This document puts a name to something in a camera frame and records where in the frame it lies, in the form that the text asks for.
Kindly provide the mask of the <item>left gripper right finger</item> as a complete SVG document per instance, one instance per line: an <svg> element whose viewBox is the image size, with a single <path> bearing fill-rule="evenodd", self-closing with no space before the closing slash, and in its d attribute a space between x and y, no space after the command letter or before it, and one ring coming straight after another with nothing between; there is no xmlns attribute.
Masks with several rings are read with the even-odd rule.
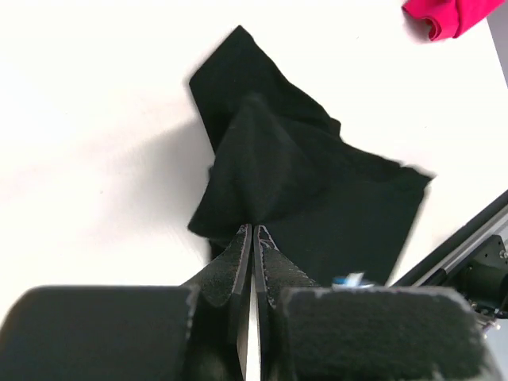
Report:
<svg viewBox="0 0 508 381"><path fill-rule="evenodd" d="M264 380L500 380L490 318L448 287L318 286L253 233Z"/></svg>

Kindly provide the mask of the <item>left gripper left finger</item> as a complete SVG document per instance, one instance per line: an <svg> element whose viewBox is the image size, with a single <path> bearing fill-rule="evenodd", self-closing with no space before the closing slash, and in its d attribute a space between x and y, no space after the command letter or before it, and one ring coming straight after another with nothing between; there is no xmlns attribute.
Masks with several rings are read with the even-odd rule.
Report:
<svg viewBox="0 0 508 381"><path fill-rule="evenodd" d="M252 227L179 286L47 286L1 329L4 380L242 380Z"/></svg>

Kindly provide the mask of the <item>black t shirt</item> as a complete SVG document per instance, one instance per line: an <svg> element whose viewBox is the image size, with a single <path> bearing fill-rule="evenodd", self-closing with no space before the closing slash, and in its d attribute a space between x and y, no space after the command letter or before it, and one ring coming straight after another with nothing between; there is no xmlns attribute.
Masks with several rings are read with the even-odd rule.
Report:
<svg viewBox="0 0 508 381"><path fill-rule="evenodd" d="M241 225L262 225L320 284L357 271L389 279L427 175L345 143L339 121L242 27L189 85L215 155L191 232L223 246Z"/></svg>

